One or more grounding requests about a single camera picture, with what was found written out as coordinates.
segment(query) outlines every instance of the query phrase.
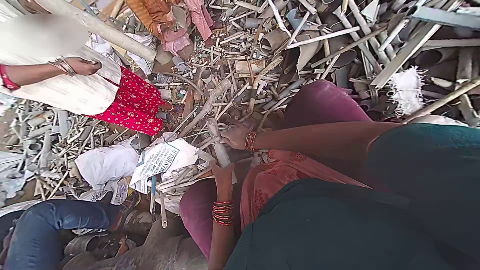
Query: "scrap heap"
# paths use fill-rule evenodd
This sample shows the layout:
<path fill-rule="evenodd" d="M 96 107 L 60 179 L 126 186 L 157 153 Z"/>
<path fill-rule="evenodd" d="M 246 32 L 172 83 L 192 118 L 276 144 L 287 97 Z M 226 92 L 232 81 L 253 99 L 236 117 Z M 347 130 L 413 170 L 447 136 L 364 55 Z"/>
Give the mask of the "scrap heap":
<path fill-rule="evenodd" d="M 208 14 L 202 16 L 210 29 L 199 29 L 198 17 L 190 23 L 192 5 L 202 12 L 206 7 Z M 126 7 L 118 16 L 119 10 L 112 12 L 111 20 L 124 32 L 143 35 L 149 29 L 162 43 L 162 53 L 173 54 L 167 57 L 171 72 L 150 73 L 148 64 L 142 69 L 163 99 L 180 104 L 180 110 L 159 113 L 166 119 L 164 132 L 201 150 L 200 164 L 175 170 L 171 182 L 152 181 L 162 209 L 164 198 L 178 201 L 189 185 L 211 177 L 206 161 L 215 158 L 222 166 L 230 162 L 228 149 L 219 143 L 219 130 L 238 123 L 253 125 L 257 132 L 272 128 L 269 115 L 317 80 L 342 87 L 376 121 L 407 122 L 433 112 L 447 116 L 444 122 L 479 126 L 477 6 L 463 0 L 169 2 L 173 16 L 156 28 Z M 223 26 L 210 24 L 209 17 Z M 182 59 L 186 47 L 175 47 L 176 40 L 165 39 L 167 33 L 181 36 L 182 46 L 188 39 L 193 54 Z M 72 161 L 130 135 L 49 109 L 27 101 L 17 105 L 9 144 L 20 155 L 9 168 L 20 172 L 15 179 L 23 183 L 36 179 L 42 198 L 59 190 L 78 197 L 79 189 L 88 187 Z"/>

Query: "teal garment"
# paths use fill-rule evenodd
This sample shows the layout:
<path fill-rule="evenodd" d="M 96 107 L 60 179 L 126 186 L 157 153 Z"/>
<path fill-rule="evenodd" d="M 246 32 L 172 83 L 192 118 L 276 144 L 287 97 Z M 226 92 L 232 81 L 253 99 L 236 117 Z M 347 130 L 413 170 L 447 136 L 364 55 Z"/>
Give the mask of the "teal garment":
<path fill-rule="evenodd" d="M 409 124 L 380 136 L 369 177 L 409 199 L 425 231 L 480 261 L 480 130 Z"/>
<path fill-rule="evenodd" d="M 445 250 L 478 259 L 478 129 L 395 128 L 373 143 L 366 167 L 390 193 L 289 183 L 247 225 L 225 269 L 452 269 Z"/>

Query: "red bangle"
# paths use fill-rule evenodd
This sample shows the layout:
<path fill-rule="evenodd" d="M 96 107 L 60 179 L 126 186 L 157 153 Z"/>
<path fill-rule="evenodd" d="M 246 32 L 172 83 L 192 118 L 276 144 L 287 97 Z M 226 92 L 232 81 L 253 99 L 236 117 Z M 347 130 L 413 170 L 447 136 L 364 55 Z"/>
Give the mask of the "red bangle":
<path fill-rule="evenodd" d="M 250 132 L 247 134 L 247 137 L 245 138 L 245 149 L 250 151 L 250 152 L 256 152 L 257 150 L 253 146 L 255 143 L 255 137 L 257 136 L 257 133 L 255 132 Z"/>
<path fill-rule="evenodd" d="M 233 201 L 214 202 L 212 207 L 213 220 L 220 225 L 233 224 Z"/>
<path fill-rule="evenodd" d="M 8 77 L 7 72 L 5 71 L 5 65 L 0 65 L 0 76 L 2 78 L 4 87 L 12 91 L 20 89 L 20 86 L 13 83 Z"/>

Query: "red printed fabric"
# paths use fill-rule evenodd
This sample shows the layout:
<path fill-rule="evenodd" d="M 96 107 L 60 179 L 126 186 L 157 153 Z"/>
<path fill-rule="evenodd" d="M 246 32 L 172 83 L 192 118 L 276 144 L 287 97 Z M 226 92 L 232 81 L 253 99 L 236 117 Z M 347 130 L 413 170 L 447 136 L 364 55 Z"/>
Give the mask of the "red printed fabric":
<path fill-rule="evenodd" d="M 162 129 L 162 119 L 156 117 L 158 106 L 165 105 L 160 92 L 128 69 L 120 68 L 120 85 L 112 105 L 103 113 L 89 116 L 147 135 L 156 135 Z"/>
<path fill-rule="evenodd" d="M 5 71 L 5 65 L 0 65 L 0 76 L 3 81 L 3 86 L 10 89 L 10 90 L 17 90 L 20 89 L 20 86 L 14 84 L 7 76 L 7 73 Z"/>

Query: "orange clothing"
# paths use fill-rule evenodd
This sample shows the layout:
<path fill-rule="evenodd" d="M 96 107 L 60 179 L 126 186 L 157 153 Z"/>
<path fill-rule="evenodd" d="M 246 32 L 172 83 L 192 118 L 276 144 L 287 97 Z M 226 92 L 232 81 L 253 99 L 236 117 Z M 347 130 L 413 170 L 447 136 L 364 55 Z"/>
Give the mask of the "orange clothing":
<path fill-rule="evenodd" d="M 158 25 L 171 22 L 169 13 L 176 0 L 126 0 L 127 5 L 145 27 L 160 40 L 162 34 L 158 32 Z"/>

